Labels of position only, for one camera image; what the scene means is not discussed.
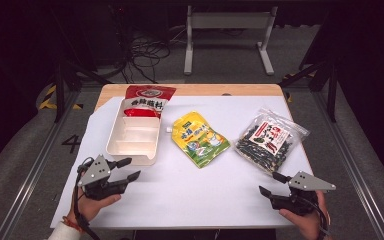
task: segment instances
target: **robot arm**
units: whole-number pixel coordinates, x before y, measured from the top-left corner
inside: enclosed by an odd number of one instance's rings
[[[317,211],[320,216],[319,239],[323,239],[328,233],[328,224],[326,216],[319,208],[315,191],[329,192],[336,190],[336,186],[303,171],[299,171],[292,178],[273,172],[273,178],[279,182],[288,183],[291,193],[288,197],[273,195],[269,190],[259,186],[260,193],[270,200],[272,208],[276,210],[287,209],[300,216]]]
[[[118,162],[109,162],[102,155],[92,159],[87,163],[80,165],[77,169],[76,185],[74,187],[74,214],[77,224],[86,231],[94,240],[99,237],[89,228],[89,222],[79,212],[78,208],[78,188],[81,187],[85,196],[94,200],[101,200],[113,194],[123,194],[130,182],[138,179],[140,171],[127,176],[126,179],[108,182],[111,170],[115,167],[121,168],[132,162],[131,158],[126,158]]]

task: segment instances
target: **dark background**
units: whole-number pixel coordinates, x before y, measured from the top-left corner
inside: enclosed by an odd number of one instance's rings
[[[89,70],[115,66],[124,57],[120,34],[127,34],[134,27],[149,32],[156,39],[168,41],[171,37],[168,30],[185,24],[186,20],[185,6],[114,6],[113,10],[122,15],[111,14],[107,5],[36,10],[28,1],[0,0],[0,152],[36,115],[36,98],[53,80],[58,57],[64,56]],[[384,4],[370,2],[354,5],[352,10],[343,14],[342,23],[352,23],[352,37],[342,42],[347,48],[338,61],[338,79],[384,164]],[[121,27],[117,26],[120,18],[115,16],[122,17]],[[324,7],[303,7],[297,11],[284,6],[278,10],[275,25],[311,26],[321,24],[325,16]],[[51,28],[44,29],[38,17]],[[337,44],[337,39],[328,33],[343,31],[343,27],[330,26],[327,34],[318,36],[308,63],[326,57],[327,46]],[[60,55],[48,51],[52,47],[44,36],[52,33],[59,40],[53,47]]]

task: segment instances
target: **wrist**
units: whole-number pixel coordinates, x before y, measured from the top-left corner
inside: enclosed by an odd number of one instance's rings
[[[80,233],[84,233],[83,229],[79,225],[77,225],[77,221],[76,221],[75,217],[73,220],[73,216],[67,215],[67,216],[62,217],[62,219],[63,219],[63,223],[66,226],[74,228],[77,231],[79,231]]]

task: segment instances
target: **yellow pouch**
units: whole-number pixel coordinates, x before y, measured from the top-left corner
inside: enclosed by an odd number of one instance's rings
[[[171,138],[198,168],[205,167],[230,147],[229,141],[195,111],[174,122]]]

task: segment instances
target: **wooden table edge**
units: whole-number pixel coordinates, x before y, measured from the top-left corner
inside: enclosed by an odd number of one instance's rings
[[[149,84],[107,84],[102,87],[95,111],[112,97],[124,96],[130,85]],[[283,96],[277,84],[158,84],[176,88],[174,96]]]

